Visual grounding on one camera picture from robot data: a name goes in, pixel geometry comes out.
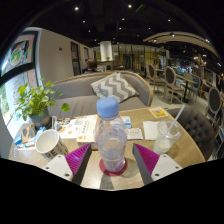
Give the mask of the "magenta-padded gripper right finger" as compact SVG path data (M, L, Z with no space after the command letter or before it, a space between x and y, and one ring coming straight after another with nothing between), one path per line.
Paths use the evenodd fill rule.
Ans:
M167 154L158 155L139 144L133 144L132 153L136 159L145 185L182 169L182 167Z

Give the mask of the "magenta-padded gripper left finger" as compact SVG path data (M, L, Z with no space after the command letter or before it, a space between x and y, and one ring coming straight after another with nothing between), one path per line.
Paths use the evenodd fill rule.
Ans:
M57 155L43 167L43 170L80 185L91 153L91 145L86 144L66 156Z

